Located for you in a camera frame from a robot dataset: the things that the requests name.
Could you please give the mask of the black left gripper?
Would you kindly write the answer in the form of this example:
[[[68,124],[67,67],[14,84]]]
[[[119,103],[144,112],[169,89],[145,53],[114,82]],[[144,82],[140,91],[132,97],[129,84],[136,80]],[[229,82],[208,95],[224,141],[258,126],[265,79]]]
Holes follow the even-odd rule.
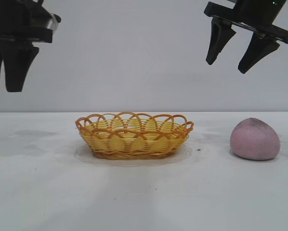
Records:
[[[52,43],[53,13],[42,0],[0,0],[0,42]],[[29,68],[39,52],[38,47],[2,46],[5,86],[8,92],[21,92]]]

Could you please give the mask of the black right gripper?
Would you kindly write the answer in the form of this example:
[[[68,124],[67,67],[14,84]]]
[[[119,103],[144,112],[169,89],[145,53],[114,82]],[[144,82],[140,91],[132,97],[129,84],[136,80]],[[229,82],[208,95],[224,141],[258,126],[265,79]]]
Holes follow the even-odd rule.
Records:
[[[206,62],[212,65],[227,42],[236,34],[232,24],[253,31],[249,46],[238,64],[238,70],[245,74],[262,58],[275,52],[279,40],[288,44],[288,31],[273,25],[280,13],[284,0],[235,0],[228,8],[208,2],[204,14],[213,17],[211,37]]]

